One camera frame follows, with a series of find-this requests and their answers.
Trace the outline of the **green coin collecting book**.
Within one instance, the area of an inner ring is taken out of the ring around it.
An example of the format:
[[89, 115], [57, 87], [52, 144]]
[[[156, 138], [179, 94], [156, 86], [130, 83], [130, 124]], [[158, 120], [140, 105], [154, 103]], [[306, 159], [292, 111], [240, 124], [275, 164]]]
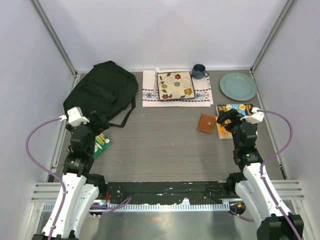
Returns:
[[93, 158], [96, 159], [108, 147], [112, 145], [113, 141], [104, 133], [100, 133], [95, 137]]

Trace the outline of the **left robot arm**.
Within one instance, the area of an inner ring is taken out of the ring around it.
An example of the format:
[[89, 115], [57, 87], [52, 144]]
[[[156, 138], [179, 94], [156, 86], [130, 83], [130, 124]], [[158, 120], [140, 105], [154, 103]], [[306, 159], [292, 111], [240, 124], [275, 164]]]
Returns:
[[95, 111], [85, 117], [79, 107], [67, 110], [59, 120], [67, 120], [71, 132], [69, 153], [63, 164], [58, 197], [51, 215], [34, 240], [77, 240], [81, 227], [94, 200], [107, 192], [105, 178], [91, 174], [94, 163], [96, 136], [108, 129], [108, 123]]

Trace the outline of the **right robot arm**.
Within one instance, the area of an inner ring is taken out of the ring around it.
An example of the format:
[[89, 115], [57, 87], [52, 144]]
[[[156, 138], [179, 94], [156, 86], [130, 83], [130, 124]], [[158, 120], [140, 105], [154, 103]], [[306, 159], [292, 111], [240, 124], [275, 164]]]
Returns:
[[239, 172], [227, 178], [226, 193], [240, 197], [256, 224], [259, 240], [301, 240], [304, 221], [293, 214], [283, 202], [266, 170], [266, 161], [256, 148], [258, 123], [264, 119], [265, 110], [254, 107], [250, 115], [236, 109], [222, 111], [216, 122], [223, 124], [233, 139], [233, 160]]

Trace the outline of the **black student backpack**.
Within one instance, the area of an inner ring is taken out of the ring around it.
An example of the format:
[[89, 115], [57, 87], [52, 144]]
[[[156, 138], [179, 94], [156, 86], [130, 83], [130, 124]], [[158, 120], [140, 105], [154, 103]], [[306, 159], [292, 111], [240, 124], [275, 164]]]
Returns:
[[95, 111], [110, 121], [131, 106], [121, 124], [111, 124], [112, 127], [124, 128], [136, 107], [138, 89], [134, 74], [111, 60], [106, 61], [94, 65], [79, 81], [63, 102], [63, 108], [67, 112], [79, 107], [85, 117]]

